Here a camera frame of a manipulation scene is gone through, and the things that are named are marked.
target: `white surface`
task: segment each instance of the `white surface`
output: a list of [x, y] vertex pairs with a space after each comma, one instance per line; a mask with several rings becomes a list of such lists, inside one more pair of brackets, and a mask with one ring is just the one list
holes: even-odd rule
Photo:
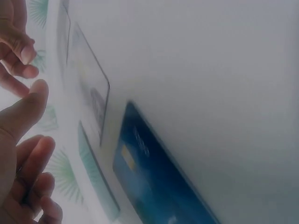
[[85, 0], [69, 14], [111, 84], [95, 153], [123, 216], [136, 218], [112, 161], [132, 99], [220, 222], [299, 220], [298, 1]]
[[85, 217], [85, 221], [88, 223], [110, 223], [101, 207], [100, 202], [97, 200], [97, 195], [90, 183], [85, 167], [79, 156], [78, 149], [78, 121], [80, 118], [80, 113], [78, 110], [72, 108], [73, 104], [67, 99], [66, 94], [64, 94], [63, 83], [61, 82], [61, 61], [57, 57], [57, 51], [53, 49], [53, 46], [57, 45], [57, 36], [50, 35], [53, 33], [57, 34], [58, 23], [58, 12], [60, 4], [57, 1], [55, 4], [50, 4], [49, 2], [49, 12], [47, 19], [47, 35], [51, 36], [47, 40], [47, 64], [49, 65], [48, 72], [54, 74], [51, 76], [51, 81], [49, 82], [49, 88], [53, 90], [52, 94], [55, 100], [55, 106], [57, 109], [57, 119], [60, 125], [57, 140], [62, 142], [66, 149], [68, 159], [70, 160], [71, 167], [78, 181], [80, 191], [84, 197], [85, 204], [88, 207], [88, 217]]

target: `palm leaf pattern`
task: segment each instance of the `palm leaf pattern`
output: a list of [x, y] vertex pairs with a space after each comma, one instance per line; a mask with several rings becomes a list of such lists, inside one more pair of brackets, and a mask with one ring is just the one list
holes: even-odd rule
[[80, 147], [79, 154], [88, 173], [89, 179], [92, 185], [95, 186], [99, 180], [99, 169], [95, 163], [93, 155], [86, 151], [83, 147]]
[[53, 174], [56, 180], [55, 188], [66, 197], [69, 202], [83, 205], [83, 196], [64, 150], [60, 149], [54, 152], [46, 170]]
[[47, 21], [49, 0], [31, 0], [29, 3], [29, 15], [41, 28], [44, 28]]
[[38, 50], [37, 55], [31, 64], [37, 67], [40, 72], [44, 73], [46, 70], [46, 51]]
[[56, 117], [55, 107], [51, 104], [47, 105], [45, 113], [43, 114], [37, 126], [44, 132], [58, 129], [58, 122]]

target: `leaf print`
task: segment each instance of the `leaf print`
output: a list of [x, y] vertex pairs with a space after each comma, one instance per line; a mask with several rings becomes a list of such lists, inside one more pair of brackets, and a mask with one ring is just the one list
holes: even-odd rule
[[37, 67], [40, 72], [44, 73], [46, 70], [46, 51], [38, 50], [37, 55], [31, 64]]
[[83, 196], [71, 168], [70, 161], [64, 150], [60, 149], [54, 151], [46, 170], [51, 172], [55, 177], [55, 188], [63, 195], [63, 197], [69, 202], [83, 205]]
[[44, 28], [47, 21], [49, 0], [31, 0], [29, 3], [30, 18], [41, 28]]
[[58, 129], [55, 107], [53, 105], [47, 105], [42, 118], [37, 123], [37, 127], [41, 128], [44, 132]]

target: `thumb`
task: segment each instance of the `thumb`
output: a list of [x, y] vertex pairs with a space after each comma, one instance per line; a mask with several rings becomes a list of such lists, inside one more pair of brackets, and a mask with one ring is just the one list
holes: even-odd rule
[[6, 44], [25, 65], [36, 57], [30, 37], [17, 30], [8, 20], [0, 22], [0, 42]]
[[42, 117], [48, 94], [48, 85], [44, 80], [34, 82], [25, 98], [0, 112], [0, 135], [17, 144]]

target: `skin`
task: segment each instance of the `skin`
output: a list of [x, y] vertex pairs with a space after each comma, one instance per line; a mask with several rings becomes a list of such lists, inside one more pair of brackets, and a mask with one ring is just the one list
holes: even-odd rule
[[21, 97], [0, 112], [0, 223], [60, 224], [62, 210], [51, 200], [54, 177], [43, 173], [55, 142], [35, 136], [21, 144], [22, 136], [42, 117], [49, 89], [37, 80], [29, 89], [14, 76], [34, 78], [39, 71], [30, 62], [35, 58], [34, 40], [26, 35], [25, 0], [0, 0], [0, 85]]
[[35, 78], [39, 73], [38, 68], [29, 64], [36, 51], [35, 41], [25, 32], [26, 23], [25, 0], [0, 1], [0, 86], [21, 98], [29, 89], [14, 76]]

